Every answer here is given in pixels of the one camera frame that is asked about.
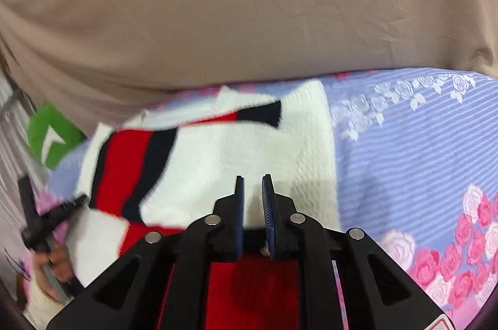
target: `silver screw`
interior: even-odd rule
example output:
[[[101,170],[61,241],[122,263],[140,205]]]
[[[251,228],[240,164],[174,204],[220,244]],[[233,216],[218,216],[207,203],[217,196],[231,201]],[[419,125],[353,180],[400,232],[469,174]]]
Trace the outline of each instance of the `silver screw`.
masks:
[[[150,244],[157,243],[159,240],[161,240],[161,238],[162,234],[159,232],[148,232],[145,235],[145,241]]]
[[[204,219],[204,223],[209,226],[216,226],[221,223],[221,218],[218,215],[209,215]]]
[[[355,227],[354,229],[351,229],[349,231],[349,235],[355,240],[361,240],[365,237],[365,232],[363,232],[363,230]]]
[[[291,216],[290,216],[290,221],[292,223],[303,223],[304,221],[306,220],[306,217],[304,215],[302,215],[301,213],[293,213]]]

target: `person's arm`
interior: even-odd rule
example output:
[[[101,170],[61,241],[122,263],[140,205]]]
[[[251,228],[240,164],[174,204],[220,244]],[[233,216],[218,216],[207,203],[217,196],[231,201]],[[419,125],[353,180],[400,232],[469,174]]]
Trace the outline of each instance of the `person's arm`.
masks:
[[[52,263],[52,273],[61,282],[74,277],[69,253],[65,246],[56,244],[51,254],[33,255],[33,278],[30,283],[31,297],[24,314],[38,330],[45,330],[50,320],[64,307],[43,273],[42,266]]]

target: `person's hand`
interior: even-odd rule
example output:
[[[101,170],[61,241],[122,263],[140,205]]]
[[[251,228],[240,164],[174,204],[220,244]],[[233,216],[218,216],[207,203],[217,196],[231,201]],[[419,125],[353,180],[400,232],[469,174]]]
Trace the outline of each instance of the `person's hand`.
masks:
[[[60,302],[59,297],[42,270],[42,266],[49,263],[52,265],[52,274],[60,282],[69,282],[72,280],[74,278],[74,272],[66,246],[56,243],[54,250],[50,254],[34,253],[33,255],[33,273],[38,286],[49,297]]]

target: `green pillow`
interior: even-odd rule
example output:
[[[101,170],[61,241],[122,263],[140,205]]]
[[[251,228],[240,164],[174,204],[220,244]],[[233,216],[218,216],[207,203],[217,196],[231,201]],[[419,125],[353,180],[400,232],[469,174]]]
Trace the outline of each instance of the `green pillow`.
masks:
[[[50,169],[84,139],[85,135],[51,104],[41,107],[29,120],[31,154]]]

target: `brown cloth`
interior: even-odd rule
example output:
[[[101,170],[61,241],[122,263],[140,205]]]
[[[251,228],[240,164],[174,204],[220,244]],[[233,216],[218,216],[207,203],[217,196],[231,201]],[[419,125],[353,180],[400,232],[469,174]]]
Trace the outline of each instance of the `brown cloth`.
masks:
[[[14,79],[86,134],[171,90],[434,66],[498,76],[498,0],[0,0]]]

